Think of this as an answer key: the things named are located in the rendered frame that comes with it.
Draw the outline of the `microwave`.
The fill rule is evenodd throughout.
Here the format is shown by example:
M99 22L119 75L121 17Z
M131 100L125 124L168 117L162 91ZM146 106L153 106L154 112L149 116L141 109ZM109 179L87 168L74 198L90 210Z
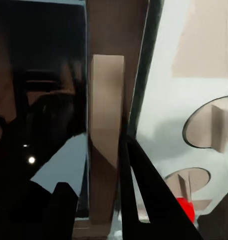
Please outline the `microwave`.
M83 133L73 237L121 221L120 134L192 223L209 214L228 193L228 0L0 0L0 210Z

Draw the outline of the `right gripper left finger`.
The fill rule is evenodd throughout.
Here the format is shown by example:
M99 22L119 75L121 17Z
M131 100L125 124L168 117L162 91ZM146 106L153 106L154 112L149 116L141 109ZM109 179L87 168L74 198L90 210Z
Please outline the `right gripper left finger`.
M72 240L86 155L69 138L0 210L0 240Z

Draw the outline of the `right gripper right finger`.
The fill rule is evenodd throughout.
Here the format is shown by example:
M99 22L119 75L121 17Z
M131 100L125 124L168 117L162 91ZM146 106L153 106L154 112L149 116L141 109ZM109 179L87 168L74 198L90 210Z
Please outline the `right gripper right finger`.
M203 240L139 142L119 137L123 240ZM139 221L131 167L150 223Z

